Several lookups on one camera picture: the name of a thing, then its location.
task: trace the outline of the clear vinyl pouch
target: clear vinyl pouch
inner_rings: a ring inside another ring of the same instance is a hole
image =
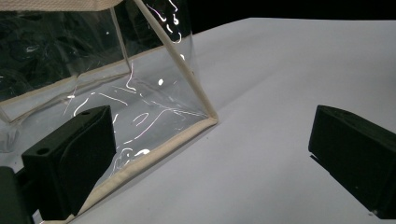
[[[117,153],[82,213],[217,115],[193,72],[184,0],[43,2],[0,1],[0,165],[19,171],[23,151],[110,105]]]

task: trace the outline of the white table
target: white table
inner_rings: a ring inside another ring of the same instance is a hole
[[[193,40],[220,123],[73,223],[396,223],[308,152],[317,105],[396,133],[396,21],[247,19]]]

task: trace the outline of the screw hole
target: screw hole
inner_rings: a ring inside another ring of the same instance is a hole
[[[50,151],[49,148],[40,148],[40,149],[37,151],[37,154],[38,154],[38,155],[44,155],[44,154],[47,154],[49,151]]]

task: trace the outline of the clear plastic bag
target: clear plastic bag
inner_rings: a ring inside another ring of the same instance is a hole
[[[81,212],[217,122],[193,73],[185,1],[108,2],[0,1],[1,165],[17,172],[30,146],[111,106],[117,154]]]

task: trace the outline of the beige mesh fabric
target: beige mesh fabric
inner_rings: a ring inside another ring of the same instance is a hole
[[[101,11],[122,0],[0,0],[2,11]]]

